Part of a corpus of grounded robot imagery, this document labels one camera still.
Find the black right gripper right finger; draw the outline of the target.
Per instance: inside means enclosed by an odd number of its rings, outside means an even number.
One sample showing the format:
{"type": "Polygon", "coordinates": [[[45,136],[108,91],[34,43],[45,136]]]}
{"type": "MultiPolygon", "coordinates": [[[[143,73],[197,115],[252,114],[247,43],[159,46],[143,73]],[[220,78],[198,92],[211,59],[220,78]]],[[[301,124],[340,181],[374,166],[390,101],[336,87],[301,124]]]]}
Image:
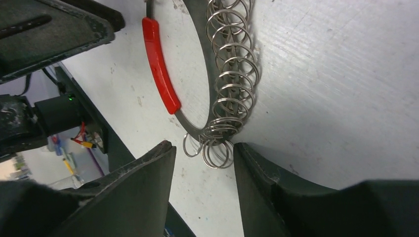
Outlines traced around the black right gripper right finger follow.
{"type": "Polygon", "coordinates": [[[417,180],[367,180],[335,190],[310,182],[234,145],[234,169],[247,237],[416,237],[417,180]]]}

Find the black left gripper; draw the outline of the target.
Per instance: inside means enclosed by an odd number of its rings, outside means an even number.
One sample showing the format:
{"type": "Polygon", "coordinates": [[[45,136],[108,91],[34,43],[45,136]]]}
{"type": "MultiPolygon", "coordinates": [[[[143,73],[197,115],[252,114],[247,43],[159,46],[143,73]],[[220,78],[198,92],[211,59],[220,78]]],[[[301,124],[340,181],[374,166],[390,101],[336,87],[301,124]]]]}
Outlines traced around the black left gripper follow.
{"type": "MultiPolygon", "coordinates": [[[[2,0],[0,82],[26,76],[115,39],[122,14],[95,0],[2,0]]],[[[0,155],[45,146],[47,138],[80,126],[84,109],[75,97],[31,105],[25,96],[0,96],[0,155]]]]}

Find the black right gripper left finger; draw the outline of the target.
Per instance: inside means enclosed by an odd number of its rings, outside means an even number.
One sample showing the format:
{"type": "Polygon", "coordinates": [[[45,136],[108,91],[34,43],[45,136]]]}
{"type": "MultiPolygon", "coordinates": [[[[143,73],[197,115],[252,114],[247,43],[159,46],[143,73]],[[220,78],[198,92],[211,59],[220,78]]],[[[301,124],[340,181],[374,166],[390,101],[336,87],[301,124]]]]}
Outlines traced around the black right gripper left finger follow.
{"type": "Polygon", "coordinates": [[[80,188],[34,181],[0,184],[3,237],[160,237],[176,147],[162,141],[142,157],[80,188]]]}

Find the large keyring with red grip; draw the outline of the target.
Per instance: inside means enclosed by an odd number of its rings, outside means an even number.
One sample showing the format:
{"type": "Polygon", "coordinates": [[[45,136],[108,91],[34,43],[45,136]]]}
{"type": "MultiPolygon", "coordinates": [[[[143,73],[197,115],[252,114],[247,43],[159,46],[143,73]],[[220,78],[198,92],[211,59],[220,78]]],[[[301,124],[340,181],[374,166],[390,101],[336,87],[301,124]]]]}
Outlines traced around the large keyring with red grip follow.
{"type": "Polygon", "coordinates": [[[209,115],[203,128],[181,111],[170,81],[161,46],[154,0],[148,0],[142,19],[145,49],[155,85],[169,114],[199,143],[197,154],[213,169],[233,164],[231,138],[239,133],[255,105],[261,72],[249,23],[252,0],[186,0],[205,59],[209,85],[209,115]]]}

